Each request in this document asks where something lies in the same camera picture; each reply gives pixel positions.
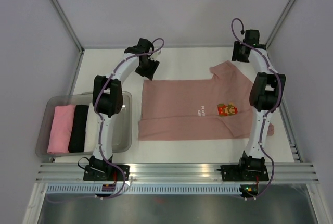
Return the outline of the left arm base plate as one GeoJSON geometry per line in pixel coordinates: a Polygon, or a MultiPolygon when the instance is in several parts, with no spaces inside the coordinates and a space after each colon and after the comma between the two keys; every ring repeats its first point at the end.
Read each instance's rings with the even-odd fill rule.
{"type": "Polygon", "coordinates": [[[91,167],[90,165],[85,166],[85,171],[83,175],[84,181],[128,181],[130,175],[130,166],[128,165],[118,165],[122,172],[111,166],[108,167],[107,171],[98,170],[91,167]]]}

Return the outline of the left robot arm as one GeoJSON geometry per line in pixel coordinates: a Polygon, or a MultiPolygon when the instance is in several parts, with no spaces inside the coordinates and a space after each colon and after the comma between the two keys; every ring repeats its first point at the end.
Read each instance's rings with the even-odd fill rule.
{"type": "Polygon", "coordinates": [[[164,47],[163,38],[153,41],[140,38],[135,46],[125,49],[122,59],[107,75],[94,79],[93,106],[98,117],[97,144],[89,159],[89,167],[102,180],[109,180],[119,167],[112,162],[112,136],[116,118],[123,106],[122,84],[133,72],[152,80],[160,64],[158,55],[164,47]]]}

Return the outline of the dusty pink t-shirt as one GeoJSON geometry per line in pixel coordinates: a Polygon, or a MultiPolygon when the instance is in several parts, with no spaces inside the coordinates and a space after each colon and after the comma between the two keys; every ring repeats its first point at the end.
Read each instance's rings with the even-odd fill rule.
{"type": "Polygon", "coordinates": [[[253,83],[230,61],[210,68],[206,80],[146,80],[140,141],[248,138],[253,83]]]}

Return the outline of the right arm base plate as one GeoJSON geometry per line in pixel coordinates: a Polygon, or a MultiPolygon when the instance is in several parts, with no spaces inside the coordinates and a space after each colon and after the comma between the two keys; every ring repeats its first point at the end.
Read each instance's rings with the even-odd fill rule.
{"type": "Polygon", "coordinates": [[[263,171],[247,170],[239,165],[221,165],[217,169],[221,173],[223,182],[268,182],[269,176],[266,167],[263,171]]]}

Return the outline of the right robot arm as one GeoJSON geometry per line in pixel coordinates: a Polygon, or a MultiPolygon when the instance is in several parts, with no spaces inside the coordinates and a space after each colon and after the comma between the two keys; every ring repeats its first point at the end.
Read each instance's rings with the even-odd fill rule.
{"type": "Polygon", "coordinates": [[[258,30],[242,29],[240,33],[244,39],[234,42],[232,61],[250,63],[257,73],[249,95],[253,111],[250,138],[237,167],[238,175],[249,180],[256,173],[266,173],[264,145],[272,115],[281,104],[286,76],[269,61],[258,30]]]}

